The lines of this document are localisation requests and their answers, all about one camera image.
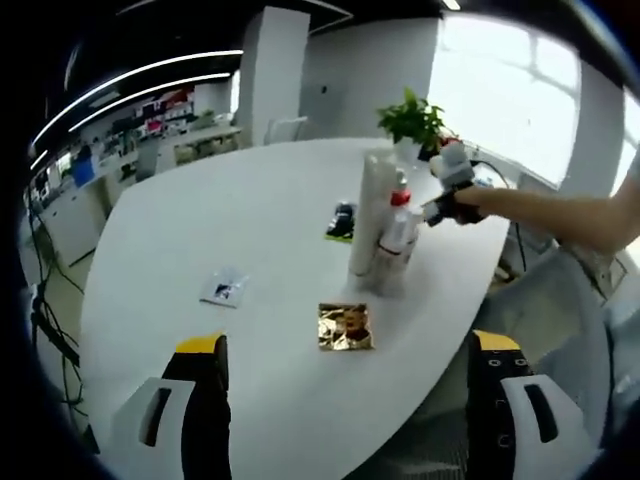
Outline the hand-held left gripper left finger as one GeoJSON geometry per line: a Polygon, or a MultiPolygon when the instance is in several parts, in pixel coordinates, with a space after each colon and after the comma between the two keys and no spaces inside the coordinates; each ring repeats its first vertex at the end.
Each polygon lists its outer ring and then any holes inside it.
{"type": "Polygon", "coordinates": [[[229,479],[231,409],[226,335],[181,342],[112,420],[110,471],[118,479],[229,479]]]}

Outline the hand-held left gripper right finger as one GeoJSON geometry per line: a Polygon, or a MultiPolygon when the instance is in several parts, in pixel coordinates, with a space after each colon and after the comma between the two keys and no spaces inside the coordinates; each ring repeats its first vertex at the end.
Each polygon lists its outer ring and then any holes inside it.
{"type": "Polygon", "coordinates": [[[576,479],[598,453],[583,412],[511,338],[472,331],[468,479],[576,479]]]}

